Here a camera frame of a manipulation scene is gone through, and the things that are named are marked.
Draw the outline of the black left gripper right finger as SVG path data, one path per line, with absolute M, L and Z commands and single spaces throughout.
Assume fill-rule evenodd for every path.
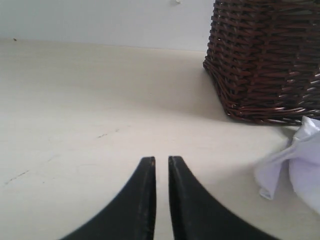
M 270 240 L 218 202 L 180 156 L 168 158 L 169 208 L 176 240 Z

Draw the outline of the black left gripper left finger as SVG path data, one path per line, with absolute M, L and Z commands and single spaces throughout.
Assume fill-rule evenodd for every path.
M 152 240 L 157 210 L 156 160 L 143 157 L 117 196 L 64 240 Z

